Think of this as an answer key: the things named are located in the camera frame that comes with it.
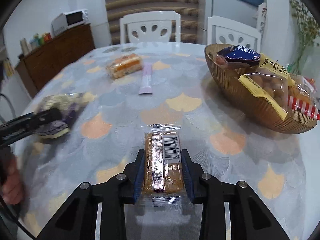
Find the person's left hand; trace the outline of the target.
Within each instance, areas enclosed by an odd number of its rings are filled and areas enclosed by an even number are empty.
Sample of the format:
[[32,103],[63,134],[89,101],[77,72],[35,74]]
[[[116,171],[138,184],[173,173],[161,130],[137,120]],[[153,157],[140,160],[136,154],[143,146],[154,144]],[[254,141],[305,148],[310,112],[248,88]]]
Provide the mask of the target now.
[[1,187],[2,197],[6,204],[19,204],[24,198],[24,188],[17,168],[16,156],[11,153],[6,166],[7,179]]

